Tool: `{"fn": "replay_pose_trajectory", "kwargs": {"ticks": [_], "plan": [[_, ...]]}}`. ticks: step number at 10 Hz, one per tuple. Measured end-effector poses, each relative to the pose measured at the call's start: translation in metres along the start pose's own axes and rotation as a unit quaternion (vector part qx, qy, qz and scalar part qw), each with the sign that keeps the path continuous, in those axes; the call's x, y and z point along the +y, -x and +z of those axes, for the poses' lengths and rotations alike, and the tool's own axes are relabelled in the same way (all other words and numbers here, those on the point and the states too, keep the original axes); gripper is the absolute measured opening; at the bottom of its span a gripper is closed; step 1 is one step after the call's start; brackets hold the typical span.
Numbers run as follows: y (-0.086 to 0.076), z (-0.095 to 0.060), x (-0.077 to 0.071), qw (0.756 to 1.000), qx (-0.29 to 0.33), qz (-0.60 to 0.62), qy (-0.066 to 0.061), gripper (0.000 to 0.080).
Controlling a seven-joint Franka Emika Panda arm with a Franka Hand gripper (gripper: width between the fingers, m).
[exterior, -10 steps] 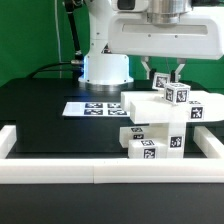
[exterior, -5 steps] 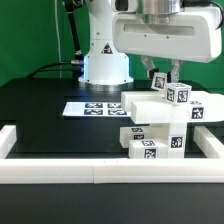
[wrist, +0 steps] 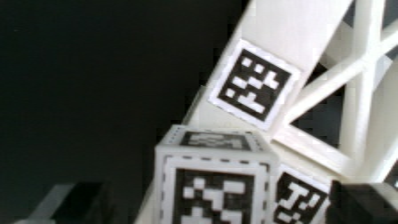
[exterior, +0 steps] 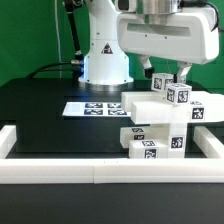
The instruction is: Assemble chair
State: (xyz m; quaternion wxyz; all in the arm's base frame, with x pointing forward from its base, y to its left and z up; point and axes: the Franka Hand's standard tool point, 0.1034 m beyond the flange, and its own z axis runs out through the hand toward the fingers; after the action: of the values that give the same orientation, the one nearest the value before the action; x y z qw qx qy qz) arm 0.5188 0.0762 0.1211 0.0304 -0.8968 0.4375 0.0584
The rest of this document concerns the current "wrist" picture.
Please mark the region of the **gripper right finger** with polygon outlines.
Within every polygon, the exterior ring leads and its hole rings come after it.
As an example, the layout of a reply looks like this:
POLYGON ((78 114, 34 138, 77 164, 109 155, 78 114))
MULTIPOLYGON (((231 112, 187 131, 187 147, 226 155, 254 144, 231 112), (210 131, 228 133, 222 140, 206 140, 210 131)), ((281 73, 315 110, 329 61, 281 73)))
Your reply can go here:
POLYGON ((325 224, 398 224, 398 190, 387 183, 332 182, 325 224))

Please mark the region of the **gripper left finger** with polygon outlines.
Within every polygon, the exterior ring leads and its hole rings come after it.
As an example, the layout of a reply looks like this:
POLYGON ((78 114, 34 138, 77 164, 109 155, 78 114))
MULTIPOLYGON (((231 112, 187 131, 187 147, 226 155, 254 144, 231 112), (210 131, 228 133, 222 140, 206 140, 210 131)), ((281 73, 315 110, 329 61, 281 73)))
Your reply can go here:
POLYGON ((57 184, 25 219, 14 224, 114 224, 105 182, 57 184))

